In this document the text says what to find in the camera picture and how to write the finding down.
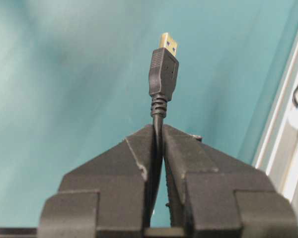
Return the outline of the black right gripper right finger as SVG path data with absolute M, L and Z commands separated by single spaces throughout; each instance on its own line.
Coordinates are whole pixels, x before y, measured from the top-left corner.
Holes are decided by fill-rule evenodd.
M 297 238 L 290 203 L 268 176 L 193 136 L 163 127 L 171 225 L 191 238 Z

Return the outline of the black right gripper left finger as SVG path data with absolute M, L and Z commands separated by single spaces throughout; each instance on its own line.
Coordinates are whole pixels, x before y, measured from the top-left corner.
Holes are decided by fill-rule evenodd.
M 63 176 L 44 204 L 40 238 L 141 238 L 157 182 L 154 131 L 147 125 Z

